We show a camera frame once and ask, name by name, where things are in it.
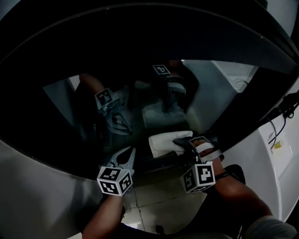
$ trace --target sleeve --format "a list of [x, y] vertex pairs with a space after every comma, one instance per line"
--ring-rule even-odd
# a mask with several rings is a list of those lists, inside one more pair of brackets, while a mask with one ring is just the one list
[[277, 220], [273, 216], [265, 216], [248, 228], [244, 239], [293, 239], [296, 235], [297, 231], [292, 225]]

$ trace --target yellow label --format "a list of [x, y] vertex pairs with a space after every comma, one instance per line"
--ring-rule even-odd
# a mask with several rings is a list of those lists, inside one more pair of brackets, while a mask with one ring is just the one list
[[274, 148], [281, 148], [281, 144], [280, 144], [280, 141], [278, 141], [276, 144], [274, 144]]

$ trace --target hand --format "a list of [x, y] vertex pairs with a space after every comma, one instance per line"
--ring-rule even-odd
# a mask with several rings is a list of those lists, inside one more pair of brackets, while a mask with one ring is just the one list
[[[195, 140], [192, 144], [193, 144], [194, 147], [196, 147], [196, 146], [201, 145], [203, 143], [206, 143], [206, 141], [205, 140]], [[213, 151], [214, 151], [214, 148], [208, 148], [208, 149], [200, 152], [199, 155], [200, 155], [200, 157], [204, 157], [204, 156], [210, 154]], [[215, 158], [212, 162], [213, 162], [213, 169], [214, 169], [215, 176], [225, 172], [225, 169], [223, 168], [223, 166], [221, 164], [221, 158], [220, 157]]]

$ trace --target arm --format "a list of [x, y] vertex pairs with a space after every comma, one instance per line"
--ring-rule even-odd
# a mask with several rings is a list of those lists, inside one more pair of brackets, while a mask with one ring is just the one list
[[90, 74], [79, 75], [81, 83], [85, 84], [94, 94], [101, 92], [105, 87], [103, 84], [94, 76]]
[[[203, 142], [195, 141], [194, 145], [197, 146], [201, 143]], [[212, 151], [213, 149], [211, 148], [207, 149], [201, 152], [200, 156], [203, 157]], [[213, 160], [213, 169], [215, 176], [225, 172], [220, 158]], [[254, 191], [231, 176], [226, 176], [217, 180], [214, 187], [231, 212], [242, 220], [242, 228], [244, 232], [259, 218], [272, 215], [269, 207]]]
[[109, 195], [82, 233], [82, 239], [109, 238], [121, 223], [123, 197]]

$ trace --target white towel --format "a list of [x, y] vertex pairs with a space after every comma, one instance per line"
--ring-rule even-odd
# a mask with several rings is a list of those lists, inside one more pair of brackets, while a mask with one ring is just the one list
[[176, 145], [173, 140], [192, 136], [192, 131], [157, 134], [149, 137], [149, 146], [154, 158], [165, 155], [171, 151], [175, 151], [177, 154], [182, 154], [184, 152], [184, 148]]

